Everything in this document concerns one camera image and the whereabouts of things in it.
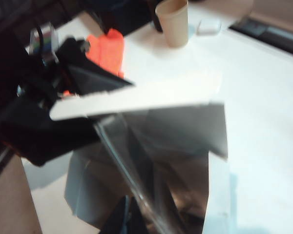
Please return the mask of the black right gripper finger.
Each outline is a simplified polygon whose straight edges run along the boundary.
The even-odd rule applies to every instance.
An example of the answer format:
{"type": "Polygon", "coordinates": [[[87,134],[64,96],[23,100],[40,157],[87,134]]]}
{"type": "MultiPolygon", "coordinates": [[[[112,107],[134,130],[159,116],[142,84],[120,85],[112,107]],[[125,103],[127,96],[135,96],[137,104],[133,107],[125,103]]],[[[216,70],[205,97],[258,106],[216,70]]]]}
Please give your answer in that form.
{"type": "Polygon", "coordinates": [[[101,228],[102,234],[147,234],[135,197],[123,196],[101,228]]]}

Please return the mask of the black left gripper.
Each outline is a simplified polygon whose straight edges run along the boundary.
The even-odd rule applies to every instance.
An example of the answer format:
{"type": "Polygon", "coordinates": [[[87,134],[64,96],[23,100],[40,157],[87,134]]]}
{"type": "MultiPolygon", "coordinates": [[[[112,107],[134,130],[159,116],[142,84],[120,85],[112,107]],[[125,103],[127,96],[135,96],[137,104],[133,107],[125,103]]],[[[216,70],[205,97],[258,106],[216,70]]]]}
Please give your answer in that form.
{"type": "MultiPolygon", "coordinates": [[[[60,64],[73,92],[84,96],[131,86],[122,72],[124,47],[116,29],[84,40],[67,37],[60,46],[60,64]]],[[[55,62],[45,66],[13,32],[0,34],[0,141],[36,166],[99,141],[87,118],[50,118],[60,86],[55,62]]]]}

